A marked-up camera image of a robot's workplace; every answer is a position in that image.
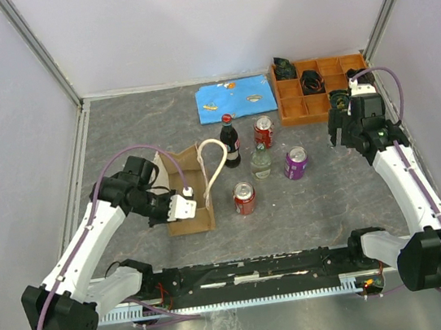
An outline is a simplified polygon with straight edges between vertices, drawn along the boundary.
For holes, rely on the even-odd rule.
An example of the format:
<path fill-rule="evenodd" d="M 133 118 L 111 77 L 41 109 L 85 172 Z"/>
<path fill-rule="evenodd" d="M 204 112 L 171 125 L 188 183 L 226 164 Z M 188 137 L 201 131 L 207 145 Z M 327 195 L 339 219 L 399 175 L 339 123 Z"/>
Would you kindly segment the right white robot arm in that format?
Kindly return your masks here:
<path fill-rule="evenodd" d="M 376 259 L 396 268 L 408 290 L 441 291 L 441 199 L 418 166 L 399 123 L 387 119 L 385 111 L 379 93 L 353 96 L 346 110 L 329 110 L 328 132 L 332 144 L 357 150 L 385 181 L 410 236 L 368 228 L 347 249 L 347 258 L 358 269 Z"/>

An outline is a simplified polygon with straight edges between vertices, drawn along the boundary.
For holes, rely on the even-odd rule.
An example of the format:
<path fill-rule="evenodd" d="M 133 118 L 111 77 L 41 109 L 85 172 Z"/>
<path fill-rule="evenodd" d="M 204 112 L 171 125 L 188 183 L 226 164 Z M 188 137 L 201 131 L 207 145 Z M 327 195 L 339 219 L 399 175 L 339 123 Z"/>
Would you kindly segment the orange wooden divider tray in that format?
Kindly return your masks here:
<path fill-rule="evenodd" d="M 333 57 L 304 59 L 292 62 L 296 77 L 279 80 L 276 66 L 269 68 L 272 89 L 278 105 L 280 123 L 297 126 L 325 122 L 331 107 L 329 93 L 336 89 L 347 89 L 347 71 L 367 68 L 361 54 L 345 54 Z M 324 81 L 322 93 L 305 93 L 300 77 L 304 71 L 315 71 Z"/>

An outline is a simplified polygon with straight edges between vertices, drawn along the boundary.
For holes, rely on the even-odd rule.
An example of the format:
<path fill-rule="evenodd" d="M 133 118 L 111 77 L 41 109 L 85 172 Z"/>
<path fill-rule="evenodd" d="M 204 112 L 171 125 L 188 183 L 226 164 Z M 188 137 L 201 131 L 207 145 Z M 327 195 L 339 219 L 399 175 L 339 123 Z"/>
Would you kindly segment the purple soda can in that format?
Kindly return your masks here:
<path fill-rule="evenodd" d="M 300 180 L 308 164 L 308 153 L 302 146 L 294 146 L 286 153 L 284 176 Z"/>

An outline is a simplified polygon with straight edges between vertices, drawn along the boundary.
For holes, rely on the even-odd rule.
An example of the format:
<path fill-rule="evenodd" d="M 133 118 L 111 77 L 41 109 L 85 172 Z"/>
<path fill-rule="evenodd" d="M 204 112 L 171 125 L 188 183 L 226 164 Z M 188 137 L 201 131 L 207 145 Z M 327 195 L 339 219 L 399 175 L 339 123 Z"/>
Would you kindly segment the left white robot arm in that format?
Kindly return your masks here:
<path fill-rule="evenodd" d="M 99 176 L 80 227 L 59 262 L 43 282 L 26 287 L 21 305 L 32 330 L 97 330 L 99 320 L 122 302 L 149 298 L 161 283 L 150 264 L 126 259 L 97 284 L 91 278 L 107 244 L 129 214 L 150 226 L 191 219 L 196 212 L 193 189 L 162 187 L 155 163 L 130 156 L 112 176 Z"/>

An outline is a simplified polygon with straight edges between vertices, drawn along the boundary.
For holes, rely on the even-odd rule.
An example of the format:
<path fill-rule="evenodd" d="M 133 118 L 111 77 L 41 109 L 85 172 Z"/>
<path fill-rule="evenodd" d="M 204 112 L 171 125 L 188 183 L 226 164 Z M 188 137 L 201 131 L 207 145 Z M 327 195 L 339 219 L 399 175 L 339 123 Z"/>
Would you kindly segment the left aluminium frame post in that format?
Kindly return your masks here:
<path fill-rule="evenodd" d="M 30 28 L 25 18 L 20 14 L 12 0 L 0 0 L 0 11 L 8 19 L 14 30 L 33 52 L 41 65 L 48 71 L 57 85 L 75 106 L 82 106 L 83 98 L 75 90 L 69 79 L 62 73 L 55 59 Z"/>

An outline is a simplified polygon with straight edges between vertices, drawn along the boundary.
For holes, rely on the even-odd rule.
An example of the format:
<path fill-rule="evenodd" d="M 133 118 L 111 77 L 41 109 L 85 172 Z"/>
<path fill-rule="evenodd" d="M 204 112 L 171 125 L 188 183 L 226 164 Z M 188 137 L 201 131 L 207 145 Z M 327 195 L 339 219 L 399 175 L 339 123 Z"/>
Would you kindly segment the red cola can far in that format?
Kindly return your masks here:
<path fill-rule="evenodd" d="M 273 145 L 273 121 L 267 115 L 262 115 L 254 123 L 255 142 L 264 144 L 269 149 Z"/>

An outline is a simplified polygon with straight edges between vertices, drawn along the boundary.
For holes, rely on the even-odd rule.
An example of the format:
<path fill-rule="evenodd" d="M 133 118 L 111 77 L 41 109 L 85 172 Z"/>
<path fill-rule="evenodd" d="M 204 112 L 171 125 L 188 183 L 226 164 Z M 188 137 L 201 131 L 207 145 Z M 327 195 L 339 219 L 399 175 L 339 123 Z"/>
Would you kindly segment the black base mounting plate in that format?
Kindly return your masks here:
<path fill-rule="evenodd" d="M 379 262 L 350 247 L 317 247 L 219 264 L 172 267 L 145 276 L 136 297 L 163 299 L 173 309 L 250 301 L 331 288 L 342 274 L 378 271 Z"/>

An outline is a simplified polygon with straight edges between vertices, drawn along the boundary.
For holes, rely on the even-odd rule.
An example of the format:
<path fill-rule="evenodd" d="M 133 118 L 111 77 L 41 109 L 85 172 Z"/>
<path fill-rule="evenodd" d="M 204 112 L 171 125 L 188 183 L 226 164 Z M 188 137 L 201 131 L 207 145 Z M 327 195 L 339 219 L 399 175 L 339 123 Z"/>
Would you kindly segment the dark rolled band orange accents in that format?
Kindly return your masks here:
<path fill-rule="evenodd" d="M 325 81 L 320 73 L 310 69 L 304 70 L 301 75 L 299 78 L 300 86 L 305 96 L 325 92 Z"/>

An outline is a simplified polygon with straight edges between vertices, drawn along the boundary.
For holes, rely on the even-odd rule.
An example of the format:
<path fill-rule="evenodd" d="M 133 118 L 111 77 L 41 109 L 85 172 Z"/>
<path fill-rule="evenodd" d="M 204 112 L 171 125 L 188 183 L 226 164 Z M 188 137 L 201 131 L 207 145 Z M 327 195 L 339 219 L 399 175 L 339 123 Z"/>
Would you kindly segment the red cola can near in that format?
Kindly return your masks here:
<path fill-rule="evenodd" d="M 250 215 L 255 210 L 255 189 L 247 182 L 237 183 L 234 187 L 234 202 L 236 211 L 241 215 Z"/>

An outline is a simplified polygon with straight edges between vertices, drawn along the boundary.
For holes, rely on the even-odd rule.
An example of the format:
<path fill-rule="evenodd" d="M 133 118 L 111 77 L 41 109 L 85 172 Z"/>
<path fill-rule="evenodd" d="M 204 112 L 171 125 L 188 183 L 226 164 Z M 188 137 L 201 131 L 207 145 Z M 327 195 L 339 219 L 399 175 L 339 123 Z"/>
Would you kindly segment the blue space-print cloth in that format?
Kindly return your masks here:
<path fill-rule="evenodd" d="M 277 110 L 277 101 L 265 75 L 201 86 L 194 100 L 202 125 L 219 123 L 226 114 L 237 119 Z"/>

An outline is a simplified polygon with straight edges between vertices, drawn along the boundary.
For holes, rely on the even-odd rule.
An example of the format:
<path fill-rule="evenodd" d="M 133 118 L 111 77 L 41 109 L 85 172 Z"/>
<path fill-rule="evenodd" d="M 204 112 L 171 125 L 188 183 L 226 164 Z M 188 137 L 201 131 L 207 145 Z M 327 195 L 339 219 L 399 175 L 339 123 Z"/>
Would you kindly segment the dark rolled band yellow print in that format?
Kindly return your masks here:
<path fill-rule="evenodd" d="M 329 91 L 329 102 L 331 108 L 339 111 L 345 111 L 350 102 L 350 93 L 347 89 L 336 89 L 333 91 Z"/>

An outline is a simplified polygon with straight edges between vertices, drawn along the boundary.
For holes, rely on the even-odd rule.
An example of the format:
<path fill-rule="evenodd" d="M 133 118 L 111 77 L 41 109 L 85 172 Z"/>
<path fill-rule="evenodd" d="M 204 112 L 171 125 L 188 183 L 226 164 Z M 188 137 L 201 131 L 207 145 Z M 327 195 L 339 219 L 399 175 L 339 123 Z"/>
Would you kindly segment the cola glass bottle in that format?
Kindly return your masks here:
<path fill-rule="evenodd" d="M 233 126 L 232 116 L 225 113 L 221 117 L 222 128 L 220 130 L 220 142 L 222 142 L 228 150 L 225 166 L 228 168 L 236 168 L 241 162 L 240 143 L 238 132 Z"/>

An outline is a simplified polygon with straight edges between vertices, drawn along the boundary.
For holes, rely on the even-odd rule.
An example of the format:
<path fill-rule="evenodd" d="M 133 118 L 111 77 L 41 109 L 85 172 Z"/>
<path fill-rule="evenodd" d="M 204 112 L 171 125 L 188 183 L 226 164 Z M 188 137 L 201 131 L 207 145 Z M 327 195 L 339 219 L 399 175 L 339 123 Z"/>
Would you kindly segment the red cola can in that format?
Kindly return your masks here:
<path fill-rule="evenodd" d="M 273 145 L 273 121 L 267 115 L 262 115 L 254 123 L 255 142 L 264 144 L 269 149 Z"/>
<path fill-rule="evenodd" d="M 255 210 L 255 189 L 247 182 L 237 183 L 234 187 L 234 202 L 236 211 L 241 215 L 250 215 Z"/>

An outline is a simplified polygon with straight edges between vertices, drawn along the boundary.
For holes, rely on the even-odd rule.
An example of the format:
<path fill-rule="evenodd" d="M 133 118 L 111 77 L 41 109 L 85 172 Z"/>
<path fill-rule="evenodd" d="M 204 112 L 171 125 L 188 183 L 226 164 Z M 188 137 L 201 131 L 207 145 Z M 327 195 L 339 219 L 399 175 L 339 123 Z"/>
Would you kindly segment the clear green-cap glass bottle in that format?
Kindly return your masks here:
<path fill-rule="evenodd" d="M 271 172 L 272 159 L 263 143 L 257 143 L 251 154 L 251 173 L 257 180 L 265 180 Z"/>

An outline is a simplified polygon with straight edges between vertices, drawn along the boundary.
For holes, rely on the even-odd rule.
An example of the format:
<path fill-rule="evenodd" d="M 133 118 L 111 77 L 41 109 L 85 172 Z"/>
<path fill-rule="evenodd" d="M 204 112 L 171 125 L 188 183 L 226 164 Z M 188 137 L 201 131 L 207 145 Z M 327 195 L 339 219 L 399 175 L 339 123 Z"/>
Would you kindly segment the dark rolled band far-left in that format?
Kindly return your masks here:
<path fill-rule="evenodd" d="M 275 57 L 273 59 L 274 74 L 278 81 L 293 80 L 297 78 L 297 69 L 289 59 Z"/>

